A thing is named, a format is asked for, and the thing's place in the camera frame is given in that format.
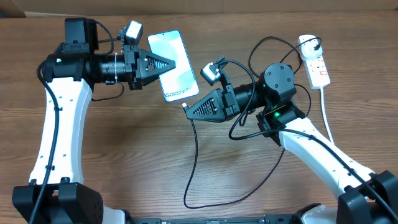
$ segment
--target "wood grain surface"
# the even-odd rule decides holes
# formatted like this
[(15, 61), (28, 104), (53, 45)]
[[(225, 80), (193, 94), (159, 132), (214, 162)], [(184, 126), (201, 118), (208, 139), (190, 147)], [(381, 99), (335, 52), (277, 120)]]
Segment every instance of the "wood grain surface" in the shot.
[[(247, 200), (218, 208), (189, 210), (183, 193), (192, 170), (192, 127), (181, 103), (192, 105), (214, 87), (200, 69), (221, 55), (247, 64), (263, 37), (273, 35), (295, 44), (302, 34), (322, 37), (332, 84), (325, 89), (326, 109), (336, 145), (376, 172), (398, 175), (398, 12), (301, 12), (223, 15), (94, 17), (113, 34), (131, 19), (144, 24), (141, 48), (150, 34), (178, 29), (200, 93), (165, 102), (158, 82), (123, 97), (92, 102), (83, 137), (85, 185), (99, 191), (107, 206), (132, 216), (160, 218), (250, 217), (291, 213), (313, 202), (336, 205), (326, 185), (297, 157), (286, 152), (270, 179)], [(0, 20), (0, 223), (24, 223), (11, 203), (14, 186), (27, 185), (40, 147), (45, 92), (36, 68), (64, 41), (61, 18)], [(99, 29), (99, 38), (106, 33)], [(101, 44), (101, 51), (109, 45)], [(268, 41), (253, 55), (258, 72), (278, 62), (290, 49)], [(292, 54), (286, 61), (298, 65)], [(234, 65), (226, 68), (235, 86), (250, 79)], [(305, 70), (296, 83), (309, 88)], [(118, 86), (96, 85), (94, 97), (118, 94)], [(307, 110), (298, 89), (298, 107)], [(326, 134), (319, 91), (311, 90), (309, 118)], [(262, 137), (232, 141), (223, 124), (197, 122), (200, 155), (188, 204), (228, 202), (246, 195), (272, 169), (282, 148)], [(257, 131), (254, 116), (236, 135)]]

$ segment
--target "phone screen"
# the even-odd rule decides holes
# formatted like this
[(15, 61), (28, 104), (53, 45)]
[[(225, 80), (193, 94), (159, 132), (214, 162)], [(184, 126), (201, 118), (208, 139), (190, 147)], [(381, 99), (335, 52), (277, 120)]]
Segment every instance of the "phone screen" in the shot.
[(148, 36), (152, 53), (175, 61), (175, 69), (159, 76), (166, 101), (174, 101), (199, 93), (181, 33), (172, 30)]

